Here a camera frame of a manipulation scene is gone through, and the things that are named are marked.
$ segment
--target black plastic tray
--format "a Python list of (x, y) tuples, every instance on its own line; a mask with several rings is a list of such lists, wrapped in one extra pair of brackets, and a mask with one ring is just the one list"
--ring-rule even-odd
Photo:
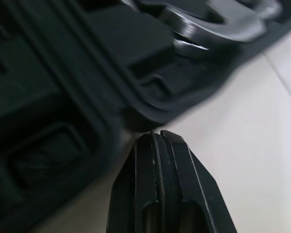
[(0, 233), (29, 229), (106, 171), (125, 127), (168, 123), (291, 30), (282, 0), (267, 34), (196, 61), (154, 17), (93, 2), (0, 0)]

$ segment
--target metal tool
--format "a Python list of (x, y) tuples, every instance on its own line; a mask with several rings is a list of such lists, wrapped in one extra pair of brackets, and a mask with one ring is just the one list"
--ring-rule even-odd
[(175, 39), (179, 55), (207, 59), (210, 52), (237, 42), (250, 42), (267, 32), (264, 20), (277, 17), (281, 4), (276, 0), (261, 0), (254, 9), (234, 0), (211, 0), (210, 7), (223, 18), (222, 24), (214, 24), (194, 18), (180, 10), (167, 7), (161, 19), (172, 29), (191, 41)]
[(218, 44), (250, 42), (267, 31), (255, 11), (235, 0), (210, 0), (209, 5), (224, 23), (206, 22), (173, 7), (166, 7), (160, 19), (177, 34), (209, 49)]

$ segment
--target black plastic part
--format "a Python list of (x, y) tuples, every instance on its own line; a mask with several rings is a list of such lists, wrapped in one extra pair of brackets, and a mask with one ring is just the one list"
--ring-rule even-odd
[(145, 134), (114, 182), (107, 233), (235, 233), (220, 190), (184, 140)]
[(120, 1), (0, 0), (0, 233), (26, 231), (105, 172), (125, 127), (152, 130), (216, 93), (291, 30), (281, 3), (268, 33), (209, 62), (176, 55), (155, 13)]

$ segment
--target white surface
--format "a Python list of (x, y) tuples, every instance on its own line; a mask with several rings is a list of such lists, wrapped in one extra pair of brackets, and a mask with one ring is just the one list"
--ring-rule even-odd
[[(291, 34), (266, 55), (164, 127), (183, 136), (217, 180), (239, 233), (291, 233)], [(35, 232), (105, 233), (115, 177), (89, 187)]]

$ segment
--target black plastic case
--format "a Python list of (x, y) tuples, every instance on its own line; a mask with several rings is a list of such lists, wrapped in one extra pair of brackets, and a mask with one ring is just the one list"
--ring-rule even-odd
[(23, 232), (116, 161), (120, 132), (168, 123), (291, 30), (215, 61), (177, 56), (162, 22), (115, 1), (0, 0), (0, 233)]

